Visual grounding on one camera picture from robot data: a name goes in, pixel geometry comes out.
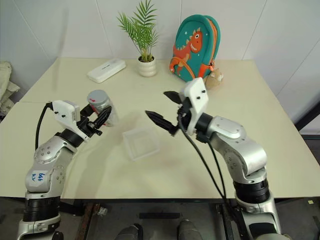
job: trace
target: table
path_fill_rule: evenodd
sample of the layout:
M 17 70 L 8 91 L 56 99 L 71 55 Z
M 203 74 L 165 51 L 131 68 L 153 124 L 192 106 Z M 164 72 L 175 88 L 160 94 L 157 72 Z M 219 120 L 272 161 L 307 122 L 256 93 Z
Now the table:
M 177 122 L 178 106 L 162 92 L 179 91 L 184 82 L 169 72 L 169 60 L 158 60 L 157 75 L 141 77 L 134 60 L 103 83 L 86 73 L 105 59 L 58 58 L 0 124 L 0 196 L 23 197 L 24 179 L 32 165 L 35 131 L 44 103 L 69 100 L 81 108 L 87 94 L 105 90 L 120 121 L 102 129 L 82 144 L 67 170 L 61 198 L 65 199 L 219 199 L 197 153 L 179 132 L 175 137 L 155 126 L 145 110 Z M 267 174 L 276 198 L 320 196 L 320 167 L 278 100 L 251 60 L 218 60 L 224 83 L 209 91 L 207 113 L 241 123 L 247 134 L 261 144 L 268 156 Z M 138 161 L 130 160 L 122 132 L 154 127 L 160 152 Z M 48 111 L 42 122 L 40 142 L 62 128 Z M 197 142 L 213 175 L 219 179 L 207 145 Z M 234 187 L 218 154 L 228 198 Z

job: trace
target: potted plant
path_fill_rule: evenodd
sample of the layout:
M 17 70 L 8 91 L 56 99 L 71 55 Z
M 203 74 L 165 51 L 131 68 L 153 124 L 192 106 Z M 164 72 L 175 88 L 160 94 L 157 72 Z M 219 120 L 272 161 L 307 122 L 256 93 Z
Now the potted plant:
M 156 59 L 151 50 L 156 45 L 159 36 L 155 29 L 154 11 L 156 9 L 154 4 L 151 4 L 151 0 L 139 2 L 136 9 L 137 12 L 133 12 L 134 16 L 119 13 L 117 19 L 120 22 L 119 27 L 128 33 L 140 53 L 137 59 L 138 72 L 144 77 L 151 77 L 156 74 Z

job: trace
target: wall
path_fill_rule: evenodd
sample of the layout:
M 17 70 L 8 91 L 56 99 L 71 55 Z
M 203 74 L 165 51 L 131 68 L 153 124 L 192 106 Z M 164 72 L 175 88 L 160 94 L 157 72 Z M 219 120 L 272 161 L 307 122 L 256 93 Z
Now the wall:
M 0 59 L 13 65 L 18 100 L 57 56 L 136 58 L 117 26 L 138 0 L 0 0 Z M 320 1 L 153 0 L 160 38 L 154 55 L 172 56 L 181 21 L 213 16 L 221 28 L 218 59 L 254 59 L 295 122 L 320 99 Z M 320 131 L 320 120 L 315 124 Z
M 315 119 L 313 119 L 307 126 L 300 130 L 300 134 L 305 135 L 320 135 L 320 115 L 318 115 Z

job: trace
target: white box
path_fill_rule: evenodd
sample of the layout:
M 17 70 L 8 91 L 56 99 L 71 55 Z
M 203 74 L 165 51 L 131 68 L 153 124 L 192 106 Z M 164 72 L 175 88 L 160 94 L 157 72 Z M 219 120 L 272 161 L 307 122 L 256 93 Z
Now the white box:
M 125 61 L 118 58 L 114 58 L 109 61 L 106 61 L 101 66 L 98 66 L 92 71 L 88 72 L 87 76 L 90 80 L 96 83 L 102 83 L 103 81 L 115 75 L 117 72 L 121 71 L 125 67 Z

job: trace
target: backpack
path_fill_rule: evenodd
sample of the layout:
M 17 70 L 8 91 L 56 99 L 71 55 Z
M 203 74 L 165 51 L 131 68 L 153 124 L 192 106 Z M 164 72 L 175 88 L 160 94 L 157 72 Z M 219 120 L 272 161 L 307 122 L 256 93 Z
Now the backpack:
M 169 69 L 185 82 L 206 77 L 214 70 L 220 28 L 211 16 L 192 15 L 181 23 Z

